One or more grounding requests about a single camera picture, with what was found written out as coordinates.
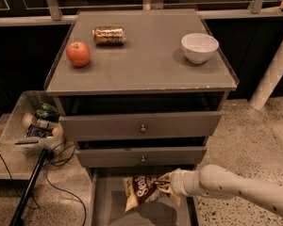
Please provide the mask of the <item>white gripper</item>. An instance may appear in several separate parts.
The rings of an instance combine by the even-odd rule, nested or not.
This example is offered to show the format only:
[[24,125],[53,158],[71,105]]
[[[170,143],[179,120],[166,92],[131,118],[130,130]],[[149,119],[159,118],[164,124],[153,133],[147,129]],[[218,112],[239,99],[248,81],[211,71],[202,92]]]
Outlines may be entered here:
[[197,170],[176,169],[171,175],[171,189],[179,197],[199,196],[202,187]]

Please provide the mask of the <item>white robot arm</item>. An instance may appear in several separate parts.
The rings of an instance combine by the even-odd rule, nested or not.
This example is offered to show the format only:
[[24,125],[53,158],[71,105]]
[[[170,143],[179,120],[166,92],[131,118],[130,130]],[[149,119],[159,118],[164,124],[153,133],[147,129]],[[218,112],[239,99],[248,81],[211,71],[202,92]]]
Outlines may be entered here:
[[180,197],[225,199],[237,196],[283,217],[283,186],[243,178],[216,165],[206,165],[200,170],[173,171],[171,190]]

